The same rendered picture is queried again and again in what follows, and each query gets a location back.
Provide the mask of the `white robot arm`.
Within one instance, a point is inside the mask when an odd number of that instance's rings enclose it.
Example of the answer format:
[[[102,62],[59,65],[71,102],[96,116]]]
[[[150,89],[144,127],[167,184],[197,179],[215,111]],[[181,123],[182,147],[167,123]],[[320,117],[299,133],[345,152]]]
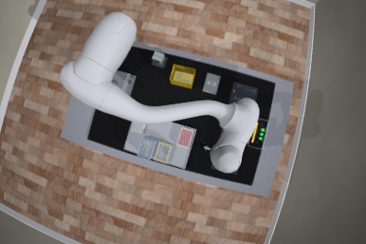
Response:
[[[259,119],[258,104],[250,98],[231,104],[203,100],[148,106],[137,102],[118,87],[117,81],[112,81],[136,34],[136,23],[126,14],[116,11],[103,17],[87,39],[76,63],[71,61],[62,68],[60,80],[65,89],[93,108],[142,124],[211,115],[224,129],[210,150],[211,162],[223,173],[236,171]]]

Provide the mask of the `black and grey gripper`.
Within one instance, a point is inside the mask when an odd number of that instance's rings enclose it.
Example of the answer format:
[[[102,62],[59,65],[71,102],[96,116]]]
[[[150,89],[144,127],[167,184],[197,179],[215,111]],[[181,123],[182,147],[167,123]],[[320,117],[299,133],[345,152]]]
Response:
[[[205,142],[204,142],[205,143]],[[212,145],[211,146],[207,146],[207,145],[205,145],[204,143],[202,143],[202,142],[199,142],[199,147],[200,148],[202,148],[203,150],[209,150],[210,151],[210,149],[212,148]]]

